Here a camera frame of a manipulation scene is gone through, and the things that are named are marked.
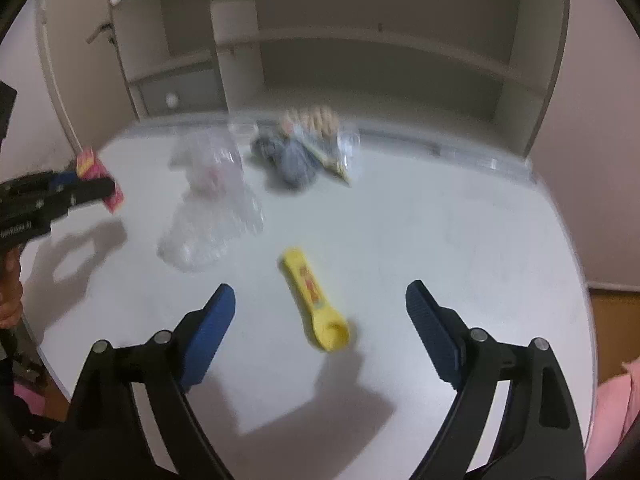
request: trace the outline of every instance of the crumpled plastic bag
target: crumpled plastic bag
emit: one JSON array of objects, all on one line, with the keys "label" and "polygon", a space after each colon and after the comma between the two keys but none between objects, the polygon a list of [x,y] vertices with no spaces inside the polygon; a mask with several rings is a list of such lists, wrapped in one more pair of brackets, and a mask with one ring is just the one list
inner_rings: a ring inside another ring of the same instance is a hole
[{"label": "crumpled plastic bag", "polygon": [[223,256],[235,238],[262,231],[262,207],[244,182],[228,128],[206,126],[181,136],[171,166],[186,168],[191,190],[158,244],[164,261],[199,270]]}]

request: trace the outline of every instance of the yellow spoon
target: yellow spoon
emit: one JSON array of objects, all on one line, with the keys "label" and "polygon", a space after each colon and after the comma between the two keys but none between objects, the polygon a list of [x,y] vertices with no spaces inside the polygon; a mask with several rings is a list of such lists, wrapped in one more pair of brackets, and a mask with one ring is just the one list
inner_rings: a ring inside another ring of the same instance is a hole
[{"label": "yellow spoon", "polygon": [[333,352],[349,343],[349,327],[342,315],[335,310],[322,293],[311,272],[305,255],[299,248],[285,251],[282,261],[291,273],[313,324],[319,345],[327,352]]}]

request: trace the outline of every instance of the silver bolt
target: silver bolt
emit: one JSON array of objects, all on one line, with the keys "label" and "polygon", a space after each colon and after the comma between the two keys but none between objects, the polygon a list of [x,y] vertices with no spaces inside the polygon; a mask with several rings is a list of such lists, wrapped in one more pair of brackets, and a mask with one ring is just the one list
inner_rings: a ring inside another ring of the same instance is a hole
[{"label": "silver bolt", "polygon": [[479,343],[486,341],[489,337],[488,333],[481,328],[472,328],[470,335],[471,339],[473,339],[474,341],[478,341]]},{"label": "silver bolt", "polygon": [[172,333],[168,330],[161,330],[160,332],[156,332],[154,335],[154,341],[159,345],[165,345],[169,341],[171,341]]},{"label": "silver bolt", "polygon": [[95,353],[101,354],[109,347],[109,343],[107,343],[104,339],[100,339],[100,341],[96,341],[94,346],[91,348]]},{"label": "silver bolt", "polygon": [[546,339],[542,339],[541,337],[535,338],[533,340],[533,344],[536,345],[539,350],[549,350],[549,341],[547,341]]}]

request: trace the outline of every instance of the brown floor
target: brown floor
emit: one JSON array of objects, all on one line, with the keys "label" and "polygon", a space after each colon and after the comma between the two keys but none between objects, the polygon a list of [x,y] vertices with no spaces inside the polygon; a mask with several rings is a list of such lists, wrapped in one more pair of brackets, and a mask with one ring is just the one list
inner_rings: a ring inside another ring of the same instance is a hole
[{"label": "brown floor", "polygon": [[[591,292],[598,341],[598,378],[620,373],[620,363],[640,356],[640,294]],[[68,402],[50,380],[45,391],[45,414],[65,420]]]}]

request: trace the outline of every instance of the white table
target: white table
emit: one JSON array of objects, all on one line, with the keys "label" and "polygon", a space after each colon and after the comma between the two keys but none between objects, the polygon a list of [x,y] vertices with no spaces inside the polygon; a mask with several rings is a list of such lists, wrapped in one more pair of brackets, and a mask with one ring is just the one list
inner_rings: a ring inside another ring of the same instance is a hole
[{"label": "white table", "polygon": [[[67,395],[94,341],[140,344],[226,282],[236,317],[189,400],[233,475],[405,480],[454,399],[406,314],[406,287],[421,279],[497,340],[548,339],[586,438],[596,374],[590,305],[542,186],[397,145],[368,144],[352,189],[323,176],[288,192],[245,164],[264,232],[185,274],[156,254],[188,188],[184,172],[168,169],[168,132],[138,131],[102,152],[127,199],[114,218],[101,206],[75,211],[24,252],[26,320]],[[330,301],[357,325],[352,348],[324,354],[306,340],[278,268],[289,246],[303,248]],[[498,388],[500,408],[506,391]],[[492,412],[472,466],[488,457],[500,418]]]}]

